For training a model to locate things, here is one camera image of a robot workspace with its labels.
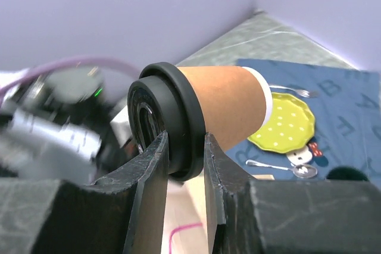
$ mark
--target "green led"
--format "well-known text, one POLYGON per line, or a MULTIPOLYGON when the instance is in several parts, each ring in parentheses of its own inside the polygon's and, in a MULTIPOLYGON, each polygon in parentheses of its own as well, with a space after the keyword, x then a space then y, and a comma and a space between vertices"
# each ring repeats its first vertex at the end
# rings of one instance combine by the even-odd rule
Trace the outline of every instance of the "green led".
POLYGON ((102 92, 103 89, 98 89, 98 91, 94 94, 94 96, 98 96, 101 92, 102 92))

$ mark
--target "fork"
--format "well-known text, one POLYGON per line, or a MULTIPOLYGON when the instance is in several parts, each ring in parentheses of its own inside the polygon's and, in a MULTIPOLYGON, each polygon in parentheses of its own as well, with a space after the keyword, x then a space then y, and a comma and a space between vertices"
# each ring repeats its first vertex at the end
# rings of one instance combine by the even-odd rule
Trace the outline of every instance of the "fork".
POLYGON ((270 84, 269 86, 270 86, 271 89, 287 89, 287 90, 291 90, 291 91, 299 94, 303 98, 315 98, 315 97, 317 97, 319 95, 318 92, 315 92, 315 91, 310 92, 310 91, 304 90, 304 89, 292 89, 291 87, 278 86, 276 84, 270 84))

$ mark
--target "placemat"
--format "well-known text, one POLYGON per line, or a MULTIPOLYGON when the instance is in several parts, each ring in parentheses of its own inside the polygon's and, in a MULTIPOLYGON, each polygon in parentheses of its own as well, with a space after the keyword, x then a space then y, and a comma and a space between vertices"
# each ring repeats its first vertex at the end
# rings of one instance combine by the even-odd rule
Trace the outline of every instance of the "placemat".
MULTIPOLYGON (((299 97, 316 118, 315 136, 309 142, 314 144, 307 145, 311 153, 319 154, 310 162, 318 169, 315 180, 325 179, 334 167, 351 166, 381 188, 378 73, 257 59, 240 59, 237 65, 254 68, 269 84, 319 92, 317 98, 299 97)), ((254 159, 291 167, 286 155, 262 151, 247 140, 226 154, 252 175, 271 174, 276 180, 297 179, 290 171, 246 166, 247 159, 254 159)))

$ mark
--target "scalloped plate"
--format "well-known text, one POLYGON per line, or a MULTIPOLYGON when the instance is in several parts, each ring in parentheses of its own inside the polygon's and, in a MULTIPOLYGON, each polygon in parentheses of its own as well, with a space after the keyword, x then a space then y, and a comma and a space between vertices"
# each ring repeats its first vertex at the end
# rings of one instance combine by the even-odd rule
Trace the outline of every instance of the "scalloped plate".
POLYGON ((315 134, 315 116, 308 105, 289 93, 273 92, 269 121, 248 140, 264 151, 288 153, 303 148, 315 134))

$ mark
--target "pink cable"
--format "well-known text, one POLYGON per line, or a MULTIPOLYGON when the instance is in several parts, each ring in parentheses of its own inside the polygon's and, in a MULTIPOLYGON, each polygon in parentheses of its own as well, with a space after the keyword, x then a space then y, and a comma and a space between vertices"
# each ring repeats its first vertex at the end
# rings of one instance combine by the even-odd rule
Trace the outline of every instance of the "pink cable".
POLYGON ((60 59, 58 61, 49 62, 47 64, 31 68, 27 72, 27 74, 22 78, 12 81, 6 86, 0 88, 0 106, 4 98, 4 94, 6 94, 8 90, 10 90, 12 87, 18 84, 30 82, 41 75, 48 74, 53 71, 65 70, 73 67, 86 67, 89 65, 94 67, 104 67, 110 68, 112 70, 119 70, 122 73, 129 75, 133 79, 138 79, 140 74, 140 71, 128 62, 109 57, 79 56, 73 58, 60 59))
POLYGON ((200 227, 202 226, 202 223, 199 222, 199 223, 193 223, 193 224, 186 224, 186 225, 181 225, 179 227, 176 227, 174 230, 171 231, 171 234, 169 235, 169 254, 172 254, 172 237, 177 233, 177 232, 180 232, 182 230, 187 230, 187 229, 191 229, 191 228, 194 228, 194 227, 200 227))

